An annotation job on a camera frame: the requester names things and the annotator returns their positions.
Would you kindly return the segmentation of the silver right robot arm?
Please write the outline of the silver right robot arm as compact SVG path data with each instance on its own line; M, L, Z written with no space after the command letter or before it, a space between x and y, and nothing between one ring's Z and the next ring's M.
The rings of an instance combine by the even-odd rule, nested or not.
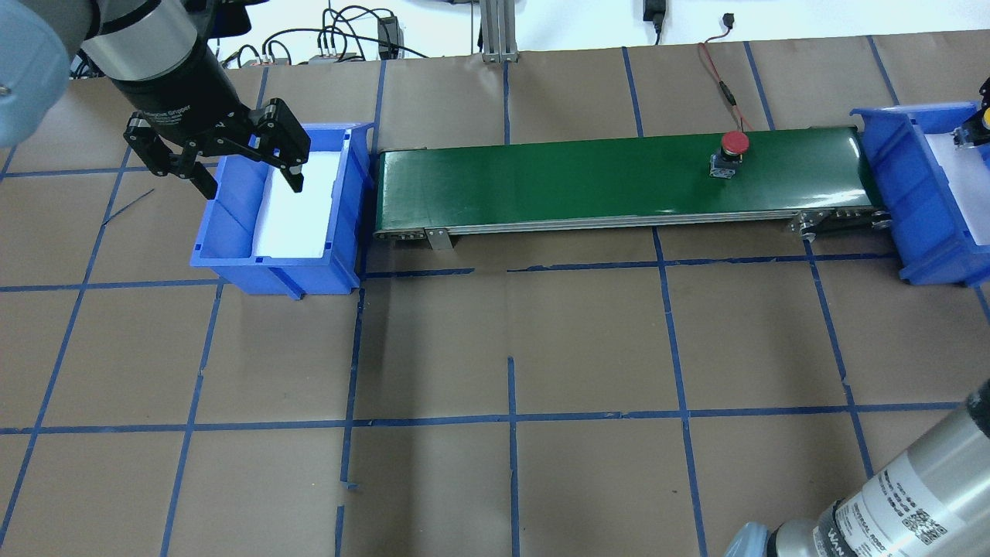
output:
M989 388L819 518L778 528L750 522L729 556L986 556L989 553Z

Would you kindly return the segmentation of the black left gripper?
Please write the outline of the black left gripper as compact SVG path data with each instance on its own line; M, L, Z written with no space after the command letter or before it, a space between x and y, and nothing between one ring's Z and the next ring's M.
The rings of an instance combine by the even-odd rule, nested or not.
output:
M241 103L205 43L194 43L182 63L159 77L111 82L134 106L124 140L149 172L187 180L205 200L213 200L218 183L199 154L232 155L250 148L251 161L279 170L293 193L302 192L302 166L311 149L307 131L281 98L254 111ZM165 141L182 147L180 152ZM190 141L196 147L187 145Z

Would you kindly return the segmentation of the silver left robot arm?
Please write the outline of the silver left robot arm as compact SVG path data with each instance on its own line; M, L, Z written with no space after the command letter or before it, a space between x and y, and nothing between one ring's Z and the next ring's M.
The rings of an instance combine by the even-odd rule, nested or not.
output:
M134 106L123 136L149 172L189 180L212 200L218 184L200 158L241 155L278 169L301 193L310 137L282 99L245 106L208 45L247 34L247 9L245 1L4 1L1 144L36 133L80 57Z

